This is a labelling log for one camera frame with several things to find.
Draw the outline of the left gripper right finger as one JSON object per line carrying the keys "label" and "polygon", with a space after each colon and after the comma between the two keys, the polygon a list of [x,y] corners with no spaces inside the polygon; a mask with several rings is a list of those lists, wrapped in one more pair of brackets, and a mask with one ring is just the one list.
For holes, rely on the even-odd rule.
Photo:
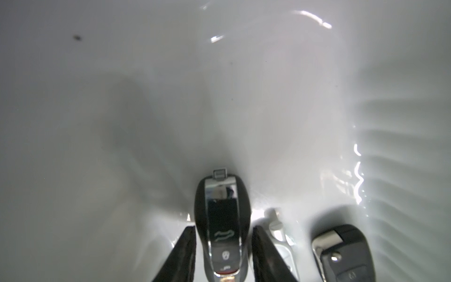
{"label": "left gripper right finger", "polygon": [[262,226],[253,227],[251,237],[256,282],[297,282]]}

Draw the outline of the black chrome slim car key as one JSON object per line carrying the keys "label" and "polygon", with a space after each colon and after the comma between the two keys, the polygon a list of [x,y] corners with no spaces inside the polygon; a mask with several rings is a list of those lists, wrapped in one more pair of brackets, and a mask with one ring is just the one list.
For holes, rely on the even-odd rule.
{"label": "black chrome slim car key", "polygon": [[194,219],[210,282],[243,282],[247,276],[249,194],[243,180],[220,168],[203,178],[194,200]]}

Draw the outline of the white storage box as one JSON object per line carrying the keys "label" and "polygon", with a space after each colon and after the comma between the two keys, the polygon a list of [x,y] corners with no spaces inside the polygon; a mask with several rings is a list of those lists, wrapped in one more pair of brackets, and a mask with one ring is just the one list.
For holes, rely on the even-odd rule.
{"label": "white storage box", "polygon": [[199,181],[451,279],[449,1],[2,1],[1,280],[150,282]]}

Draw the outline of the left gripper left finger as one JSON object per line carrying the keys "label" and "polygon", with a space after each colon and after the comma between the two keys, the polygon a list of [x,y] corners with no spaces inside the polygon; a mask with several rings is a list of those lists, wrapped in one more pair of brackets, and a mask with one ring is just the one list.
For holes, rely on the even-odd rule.
{"label": "left gripper left finger", "polygon": [[192,282],[196,264],[196,228],[186,227],[153,282]]}

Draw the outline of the white silver car key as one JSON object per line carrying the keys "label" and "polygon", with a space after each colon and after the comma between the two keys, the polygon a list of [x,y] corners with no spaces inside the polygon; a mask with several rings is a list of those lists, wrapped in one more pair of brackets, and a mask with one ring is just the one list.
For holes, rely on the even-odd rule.
{"label": "white silver car key", "polygon": [[279,219],[279,212],[275,208],[266,209],[264,211],[265,221],[263,228],[268,234],[270,241],[275,245],[278,254],[283,259],[285,265],[294,276],[295,281],[299,281],[299,274],[297,265],[295,263],[294,252],[288,243],[287,235],[285,233],[285,226]]}

